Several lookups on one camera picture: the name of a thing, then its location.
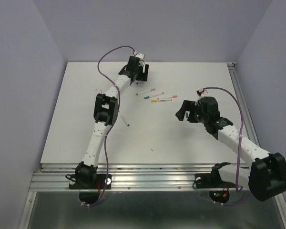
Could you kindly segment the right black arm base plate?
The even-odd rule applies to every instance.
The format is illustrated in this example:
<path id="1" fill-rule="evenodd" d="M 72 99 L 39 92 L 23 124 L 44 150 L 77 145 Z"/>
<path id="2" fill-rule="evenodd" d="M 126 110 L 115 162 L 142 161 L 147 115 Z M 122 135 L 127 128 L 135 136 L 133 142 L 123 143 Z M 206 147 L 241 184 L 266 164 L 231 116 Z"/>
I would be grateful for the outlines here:
<path id="1" fill-rule="evenodd" d="M 193 183 L 194 189 L 212 189 L 212 188 L 235 188 L 235 184 L 225 182 L 217 175 L 211 173 L 198 173 L 195 174 Z"/>

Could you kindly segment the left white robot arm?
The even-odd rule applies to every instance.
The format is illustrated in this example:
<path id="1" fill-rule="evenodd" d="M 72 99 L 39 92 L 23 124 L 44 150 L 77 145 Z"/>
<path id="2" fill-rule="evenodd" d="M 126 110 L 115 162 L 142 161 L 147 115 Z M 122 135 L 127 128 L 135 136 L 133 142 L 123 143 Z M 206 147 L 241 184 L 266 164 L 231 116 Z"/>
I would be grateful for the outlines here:
<path id="1" fill-rule="evenodd" d="M 86 153 L 75 169 L 74 183 L 80 189 L 89 189 L 96 185 L 99 155 L 108 131 L 118 118 L 120 95 L 134 81 L 147 81 L 149 65 L 145 64 L 144 58 L 142 53 L 130 56 L 128 63 L 119 71 L 113 86 L 105 93 L 96 95 L 94 130 Z"/>

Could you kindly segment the peach capped marker pen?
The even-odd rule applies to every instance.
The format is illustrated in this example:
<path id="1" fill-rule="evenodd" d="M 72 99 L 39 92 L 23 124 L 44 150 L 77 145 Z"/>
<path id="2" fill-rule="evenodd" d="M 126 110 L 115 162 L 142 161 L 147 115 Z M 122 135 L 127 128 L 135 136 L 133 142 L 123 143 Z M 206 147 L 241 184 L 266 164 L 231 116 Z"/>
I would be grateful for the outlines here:
<path id="1" fill-rule="evenodd" d="M 136 93 L 136 95 L 146 94 L 146 93 L 149 93 L 149 92 L 152 92 L 152 91 L 155 91 L 155 90 L 156 90 L 155 88 L 151 88 L 151 89 L 148 89 L 148 90 L 145 90 L 145 91 L 142 91 L 142 92 L 138 92 L 138 93 Z"/>

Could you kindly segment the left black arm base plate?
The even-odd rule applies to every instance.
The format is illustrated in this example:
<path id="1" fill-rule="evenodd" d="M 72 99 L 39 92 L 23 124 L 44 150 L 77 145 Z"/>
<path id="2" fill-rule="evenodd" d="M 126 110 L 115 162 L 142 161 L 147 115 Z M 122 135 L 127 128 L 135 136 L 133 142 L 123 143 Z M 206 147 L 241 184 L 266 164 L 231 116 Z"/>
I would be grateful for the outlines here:
<path id="1" fill-rule="evenodd" d="M 65 176 L 69 181 L 69 189 L 71 190 L 80 190 L 80 189 L 111 189 L 112 185 L 112 175 L 109 174 L 106 178 L 106 174 L 98 174 L 96 180 L 88 184 L 80 183 L 76 180 L 75 174 L 67 174 Z"/>

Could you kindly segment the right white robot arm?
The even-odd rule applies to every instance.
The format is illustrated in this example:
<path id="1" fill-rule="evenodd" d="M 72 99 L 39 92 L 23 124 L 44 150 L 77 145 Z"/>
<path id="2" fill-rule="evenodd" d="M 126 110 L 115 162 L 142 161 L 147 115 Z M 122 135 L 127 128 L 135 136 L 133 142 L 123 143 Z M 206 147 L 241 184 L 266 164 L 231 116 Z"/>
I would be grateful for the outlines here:
<path id="1" fill-rule="evenodd" d="M 217 163 L 210 173 L 195 175 L 195 189 L 223 188 L 234 184 L 249 189 L 259 201 L 286 192 L 286 160 L 283 155 L 272 154 L 243 137 L 230 120 L 220 116 L 215 98 L 203 97 L 197 102 L 184 100 L 175 116 L 183 121 L 186 113 L 189 114 L 188 122 L 202 123 L 207 133 L 239 154 L 247 166 Z"/>

